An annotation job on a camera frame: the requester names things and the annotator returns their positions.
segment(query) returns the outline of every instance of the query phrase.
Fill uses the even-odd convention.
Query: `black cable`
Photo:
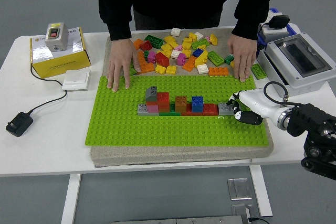
[[[266,222],[267,224],[269,224],[269,222],[267,220],[264,220],[264,219],[261,219],[261,218],[258,218],[258,217],[253,217],[253,218],[248,218],[249,221],[255,221],[255,220],[262,220],[264,222]]]
[[[296,102],[280,102],[280,101],[277,101],[277,100],[274,100],[273,98],[271,98],[267,92],[266,92],[266,89],[269,85],[271,84],[277,84],[279,85],[280,87],[282,87],[282,89],[284,90],[285,92],[285,95],[288,95],[288,91],[286,89],[286,87],[284,85],[282,85],[281,83],[277,82],[277,81],[270,81],[268,82],[265,86],[264,86],[264,95],[269,99],[271,100],[272,102],[276,103],[276,104],[281,104],[281,105],[293,105],[293,106],[303,106],[302,103],[296,103]]]
[[[40,77],[34,75],[34,73],[33,73],[33,64],[32,64],[32,63],[30,64],[30,73],[31,73],[35,78],[37,78],[37,79],[39,79],[39,80],[42,80],[42,81],[54,81],[54,82],[57,82],[58,84],[60,84],[60,85],[62,86],[62,83],[60,83],[60,82],[57,81],[57,80],[52,80],[52,79],[50,79],[50,80],[46,80],[46,79],[43,79],[43,78],[40,78]],[[67,95],[67,91],[65,90],[65,94],[64,94],[62,97],[57,98],[57,99],[54,99],[54,100],[51,100],[51,101],[48,101],[48,102],[45,102],[45,103],[43,103],[43,104],[41,104],[41,105],[39,105],[39,106],[36,106],[35,108],[31,109],[27,114],[30,115],[35,109],[37,109],[37,108],[39,108],[39,107],[41,107],[41,106],[43,106],[43,105],[45,105],[45,104],[47,104],[47,103],[51,103],[51,102],[55,102],[55,101],[57,101],[57,100],[60,100],[60,99],[64,98],[66,95]]]

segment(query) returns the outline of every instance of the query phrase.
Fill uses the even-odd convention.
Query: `cardboard box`
[[[41,78],[48,78],[91,65],[80,27],[69,29],[67,50],[51,52],[45,44],[46,36],[30,39],[30,62]]]

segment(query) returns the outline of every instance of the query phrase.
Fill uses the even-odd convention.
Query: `white table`
[[[303,133],[301,136],[292,137],[268,120],[274,142],[274,151],[269,157],[223,162],[95,168],[90,159],[90,146],[85,146],[85,138],[99,78],[102,75],[105,44],[108,36],[108,33],[84,34],[87,52],[91,60],[88,90],[68,92],[65,99],[36,109],[31,114],[34,119],[33,124],[21,137],[9,134],[5,130],[7,123],[19,112],[28,112],[35,106],[62,96],[63,91],[59,84],[38,80],[30,74],[29,39],[35,36],[17,38],[0,69],[0,125],[2,125],[0,128],[0,163],[2,164],[0,176],[72,174],[69,183],[69,195],[72,196],[67,196],[65,218],[67,216],[71,218],[73,210],[71,208],[76,206],[72,202],[77,199],[79,174],[298,163],[304,158],[303,144],[307,134]],[[53,77],[53,79],[63,82],[64,75]],[[268,82],[268,79],[255,81],[256,86],[261,88]],[[272,86],[269,86],[267,90],[272,97],[277,97]],[[332,106],[335,104],[336,98],[327,82],[319,91],[292,97],[290,101],[312,103],[327,113],[336,115],[336,106]],[[255,170],[254,174],[260,173],[262,176],[261,169],[256,168],[257,166],[252,168]]]

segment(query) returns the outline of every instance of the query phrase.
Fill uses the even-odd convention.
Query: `power adapter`
[[[14,136],[21,136],[32,123],[33,119],[28,113],[20,112],[8,123],[6,130]]]
[[[272,29],[283,29],[289,23],[288,15],[277,15],[273,16],[273,18],[267,23],[269,28]]]

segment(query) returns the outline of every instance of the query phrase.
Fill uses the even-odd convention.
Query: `white lego brick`
[[[177,59],[181,51],[173,50],[170,54],[170,58]]]
[[[197,40],[200,40],[204,37],[203,34],[200,34],[199,32],[195,32],[195,35],[197,36]]]
[[[199,74],[209,73],[208,66],[206,64],[198,65],[197,70]]]
[[[181,32],[181,29],[173,27],[172,31],[170,32],[170,35],[179,36],[180,32]]]

